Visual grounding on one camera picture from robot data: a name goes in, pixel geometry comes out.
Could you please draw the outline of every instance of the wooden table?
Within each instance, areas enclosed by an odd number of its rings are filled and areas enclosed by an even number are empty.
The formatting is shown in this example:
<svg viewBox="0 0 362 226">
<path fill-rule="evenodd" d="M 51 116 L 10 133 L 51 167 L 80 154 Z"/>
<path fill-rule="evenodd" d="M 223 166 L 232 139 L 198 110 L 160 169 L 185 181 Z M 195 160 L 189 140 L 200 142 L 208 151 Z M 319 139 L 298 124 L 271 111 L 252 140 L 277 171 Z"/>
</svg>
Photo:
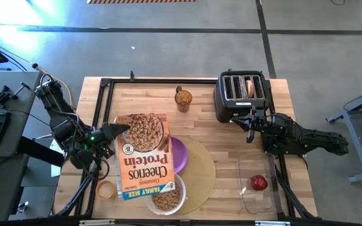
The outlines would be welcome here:
<svg viewBox="0 0 362 226">
<path fill-rule="evenodd" d="M 96 107 L 101 77 L 86 77 L 80 94 L 77 113 L 85 124 L 91 125 Z M 294 118 L 294 111 L 287 81 L 273 79 L 271 87 L 277 112 Z M 221 124 L 216 120 L 213 90 L 214 85 L 183 84 L 193 95 L 190 110 L 180 113 L 174 102 L 174 84 L 116 84 L 112 98 L 109 122 L 116 115 L 136 112 L 166 112 L 173 136 L 189 136 L 200 141 L 210 152 L 216 165 L 216 183 L 209 199 L 199 209 L 186 215 L 159 216 L 145 206 L 144 198 L 122 201 L 118 198 L 100 200 L 96 197 L 94 218 L 160 218 L 197 220 L 272 220 L 276 214 L 251 214 L 241 207 L 236 180 L 236 162 L 243 153 L 261 153 L 260 134 L 251 144 L 246 144 L 247 134 L 235 124 Z M 108 89 L 105 90 L 100 112 L 102 124 Z M 107 180 L 115 182 L 114 160 L 109 159 L 111 170 Z M 314 197 L 305 163 L 296 156 L 286 156 L 290 186 L 302 204 L 313 215 L 317 215 Z M 70 200 L 80 183 L 82 172 L 69 162 L 62 168 L 55 195 L 54 210 L 57 212 Z M 85 209 L 89 189 L 86 190 Z"/>
</svg>

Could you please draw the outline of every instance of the red apple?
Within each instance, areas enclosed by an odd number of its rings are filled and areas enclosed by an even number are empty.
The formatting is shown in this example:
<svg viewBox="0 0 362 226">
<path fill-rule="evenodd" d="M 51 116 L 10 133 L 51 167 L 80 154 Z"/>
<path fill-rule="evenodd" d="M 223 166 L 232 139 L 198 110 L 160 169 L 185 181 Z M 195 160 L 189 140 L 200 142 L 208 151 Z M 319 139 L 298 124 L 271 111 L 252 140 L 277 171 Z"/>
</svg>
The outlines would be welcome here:
<svg viewBox="0 0 362 226">
<path fill-rule="evenodd" d="M 251 178 L 251 186 L 255 191 L 263 191 L 268 187 L 268 182 L 262 175 L 256 175 Z"/>
</svg>

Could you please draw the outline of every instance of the toaster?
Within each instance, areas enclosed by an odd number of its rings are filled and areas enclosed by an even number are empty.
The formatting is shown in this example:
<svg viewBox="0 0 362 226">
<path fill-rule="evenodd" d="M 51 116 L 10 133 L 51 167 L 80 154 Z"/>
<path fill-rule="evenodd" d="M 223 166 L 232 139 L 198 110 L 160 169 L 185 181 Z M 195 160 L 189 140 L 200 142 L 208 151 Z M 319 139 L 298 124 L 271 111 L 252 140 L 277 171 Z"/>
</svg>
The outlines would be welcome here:
<svg viewBox="0 0 362 226">
<path fill-rule="evenodd" d="M 274 109 L 270 81 L 258 71 L 228 71 L 220 74 L 214 88 L 216 118 L 227 123 L 246 116 L 251 109 Z"/>
</svg>

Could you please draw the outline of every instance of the gray floor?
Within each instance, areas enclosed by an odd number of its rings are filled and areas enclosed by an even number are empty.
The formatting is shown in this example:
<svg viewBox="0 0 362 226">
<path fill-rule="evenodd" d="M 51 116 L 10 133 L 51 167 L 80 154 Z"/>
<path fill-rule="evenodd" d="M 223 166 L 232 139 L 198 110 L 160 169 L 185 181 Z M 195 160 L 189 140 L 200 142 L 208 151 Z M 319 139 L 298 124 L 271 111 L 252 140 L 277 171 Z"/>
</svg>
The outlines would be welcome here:
<svg viewBox="0 0 362 226">
<path fill-rule="evenodd" d="M 5 15 L 0 23 L 260 28 L 254 0 L 120 5 L 87 5 L 85 0 L 31 2 L 34 11 L 25 1 L 0 4 L 0 15 Z M 362 0 L 346 0 L 343 6 L 329 0 L 262 3 L 268 29 L 362 30 Z M 297 121 L 348 137 L 342 122 L 332 126 L 325 118 L 362 93 L 362 36 L 270 35 L 269 39 L 276 75 L 288 80 Z M 262 70 L 268 77 L 263 42 L 256 34 L 21 33 L 0 28 L 0 44 L 66 81 L 75 105 L 85 76 L 127 76 L 133 70 L 136 76 L 216 77 L 233 68 Z M 48 120 L 39 101 L 32 113 Z M 48 132 L 30 119 L 25 136 Z M 362 183 L 350 185 L 347 179 L 362 173 L 362 167 L 351 141 L 349 148 L 351 152 L 342 157 L 325 150 L 311 152 L 309 174 L 321 217 L 362 223 Z"/>
</svg>

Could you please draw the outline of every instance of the purple plate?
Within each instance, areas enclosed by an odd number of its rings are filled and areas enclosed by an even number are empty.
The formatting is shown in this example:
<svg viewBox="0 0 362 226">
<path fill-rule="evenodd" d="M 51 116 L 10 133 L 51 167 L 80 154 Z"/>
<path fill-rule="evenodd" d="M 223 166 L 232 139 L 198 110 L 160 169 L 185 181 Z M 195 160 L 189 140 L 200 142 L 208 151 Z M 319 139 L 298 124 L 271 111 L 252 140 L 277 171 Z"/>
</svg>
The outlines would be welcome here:
<svg viewBox="0 0 362 226">
<path fill-rule="evenodd" d="M 179 139 L 174 137 L 171 137 L 171 142 L 173 146 L 174 171 L 175 173 L 179 173 L 187 164 L 187 147 L 185 147 L 185 145 Z"/>
</svg>

